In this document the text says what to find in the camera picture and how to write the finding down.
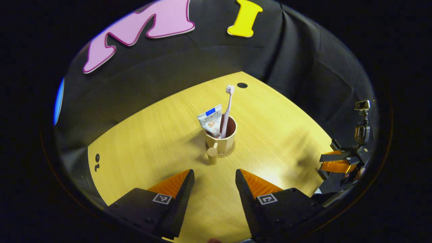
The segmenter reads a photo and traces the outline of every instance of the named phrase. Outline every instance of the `toothpaste tube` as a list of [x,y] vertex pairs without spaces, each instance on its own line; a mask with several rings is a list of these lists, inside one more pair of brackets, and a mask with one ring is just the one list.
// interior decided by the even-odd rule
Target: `toothpaste tube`
[[220,122],[222,120],[222,104],[217,105],[215,108],[197,116],[200,121],[201,127],[204,128],[210,136],[214,138],[221,138]]

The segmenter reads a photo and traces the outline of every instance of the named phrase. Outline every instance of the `toothbrush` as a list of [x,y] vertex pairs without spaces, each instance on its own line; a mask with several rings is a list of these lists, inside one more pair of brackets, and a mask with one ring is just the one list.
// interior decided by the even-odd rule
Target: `toothbrush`
[[232,95],[234,94],[234,85],[228,85],[226,87],[226,92],[229,94],[229,103],[228,103],[228,108],[225,111],[225,115],[223,116],[222,136],[221,136],[221,138],[225,138],[226,137],[226,126],[228,124],[229,112],[231,111],[231,99],[232,99]]

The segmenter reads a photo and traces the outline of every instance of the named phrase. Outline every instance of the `cup handle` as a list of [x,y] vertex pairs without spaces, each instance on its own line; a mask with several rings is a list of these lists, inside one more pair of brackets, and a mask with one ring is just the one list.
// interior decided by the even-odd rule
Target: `cup handle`
[[216,164],[217,160],[217,143],[213,145],[213,147],[209,148],[207,150],[207,156],[209,157],[210,164],[214,165]]

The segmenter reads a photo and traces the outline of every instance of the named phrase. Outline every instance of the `cup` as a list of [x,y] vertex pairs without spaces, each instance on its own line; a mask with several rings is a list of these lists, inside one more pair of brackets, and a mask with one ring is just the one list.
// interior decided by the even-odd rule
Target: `cup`
[[[223,119],[225,114],[222,114],[222,120],[219,130],[222,131]],[[210,164],[216,164],[218,157],[225,157],[232,153],[235,148],[234,137],[237,132],[237,122],[232,116],[228,117],[228,124],[226,125],[226,138],[214,138],[206,133],[206,148],[207,156],[209,157]]]

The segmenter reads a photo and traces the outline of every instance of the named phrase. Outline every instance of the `table surface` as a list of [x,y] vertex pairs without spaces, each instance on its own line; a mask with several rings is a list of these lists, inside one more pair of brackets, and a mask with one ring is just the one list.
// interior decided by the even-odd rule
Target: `table surface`
[[[246,83],[240,88],[237,83]],[[238,124],[235,149],[209,165],[197,115],[229,100]],[[317,173],[331,138],[297,105],[252,76],[238,72],[162,99],[128,117],[88,147],[96,188],[107,205],[133,188],[148,189],[186,169],[195,172],[177,243],[225,243],[250,238],[235,185],[235,171],[249,171],[276,186],[312,196],[323,182]],[[95,172],[95,155],[100,168]]]

